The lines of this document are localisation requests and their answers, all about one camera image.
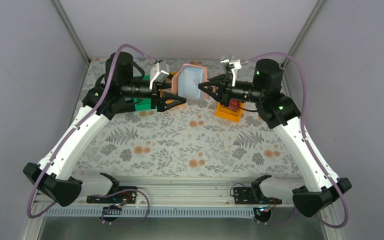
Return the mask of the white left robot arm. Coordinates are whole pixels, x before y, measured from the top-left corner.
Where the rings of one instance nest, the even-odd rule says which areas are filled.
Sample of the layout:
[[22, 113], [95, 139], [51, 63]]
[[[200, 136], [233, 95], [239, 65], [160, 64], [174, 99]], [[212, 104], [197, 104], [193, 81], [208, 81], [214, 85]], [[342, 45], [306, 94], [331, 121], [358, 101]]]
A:
[[38, 163], [28, 163], [23, 173], [42, 192], [62, 207], [88, 196], [107, 196], [119, 190], [119, 181], [106, 173], [77, 179], [73, 169], [89, 143], [115, 115], [132, 109], [134, 99], [149, 99], [150, 107], [165, 112], [186, 103], [184, 97], [167, 92], [170, 75], [156, 63], [153, 80], [134, 76], [139, 66], [127, 52], [115, 52], [105, 63], [105, 74], [90, 89], [82, 106], [54, 148]]

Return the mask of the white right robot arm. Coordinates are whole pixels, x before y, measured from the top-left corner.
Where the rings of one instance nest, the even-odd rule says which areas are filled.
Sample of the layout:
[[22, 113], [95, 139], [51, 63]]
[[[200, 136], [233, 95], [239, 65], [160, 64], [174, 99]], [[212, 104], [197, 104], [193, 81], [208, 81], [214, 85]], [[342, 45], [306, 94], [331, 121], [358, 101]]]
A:
[[255, 64], [251, 82], [237, 79], [241, 63], [224, 60], [225, 73], [200, 83], [198, 88], [221, 105], [230, 101], [254, 103], [258, 116], [273, 130], [290, 152], [301, 178], [265, 176], [256, 182], [256, 196], [293, 203], [304, 216], [312, 217], [337, 200], [345, 201], [352, 188], [325, 161], [311, 139], [295, 102], [281, 92], [284, 72], [272, 59]]

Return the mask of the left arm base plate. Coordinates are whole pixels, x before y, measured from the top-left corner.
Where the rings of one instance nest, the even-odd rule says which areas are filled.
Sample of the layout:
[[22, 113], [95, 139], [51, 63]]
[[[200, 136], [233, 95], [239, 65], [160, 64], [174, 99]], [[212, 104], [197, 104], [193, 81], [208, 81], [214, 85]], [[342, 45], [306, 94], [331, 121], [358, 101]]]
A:
[[88, 204], [135, 204], [137, 197], [137, 187], [136, 186], [119, 186], [119, 189], [114, 191], [117, 193], [119, 191], [123, 191], [122, 193], [117, 193], [116, 195], [110, 197], [95, 197], [88, 196], [86, 198], [86, 202]]

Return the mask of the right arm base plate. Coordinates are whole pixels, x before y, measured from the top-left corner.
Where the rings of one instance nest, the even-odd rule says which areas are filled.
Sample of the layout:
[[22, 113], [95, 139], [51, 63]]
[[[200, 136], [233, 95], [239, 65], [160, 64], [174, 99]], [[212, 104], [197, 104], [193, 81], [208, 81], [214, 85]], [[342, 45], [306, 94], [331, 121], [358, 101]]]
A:
[[232, 195], [236, 205], [281, 205], [283, 203], [280, 199], [265, 197], [260, 191], [255, 193], [251, 187], [234, 187]]

